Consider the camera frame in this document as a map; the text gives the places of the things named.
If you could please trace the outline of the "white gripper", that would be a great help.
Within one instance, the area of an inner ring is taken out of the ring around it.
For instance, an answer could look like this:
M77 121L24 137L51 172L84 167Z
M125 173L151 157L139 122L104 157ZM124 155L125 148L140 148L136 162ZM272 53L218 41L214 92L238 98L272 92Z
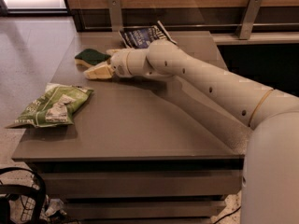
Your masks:
M110 79L113 77L114 72L118 77L131 76L127 67L127 58L130 53L129 49L107 49L106 53L112 56L110 59L111 66L106 62L102 62L88 68L84 72L84 76L87 79Z

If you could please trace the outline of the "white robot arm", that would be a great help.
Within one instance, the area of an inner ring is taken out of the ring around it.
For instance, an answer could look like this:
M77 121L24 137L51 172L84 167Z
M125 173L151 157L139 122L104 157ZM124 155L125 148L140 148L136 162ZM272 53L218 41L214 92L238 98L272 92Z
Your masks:
M168 40L113 49L88 79L181 77L252 129L244 159L240 224L299 224L299 100L197 60Z

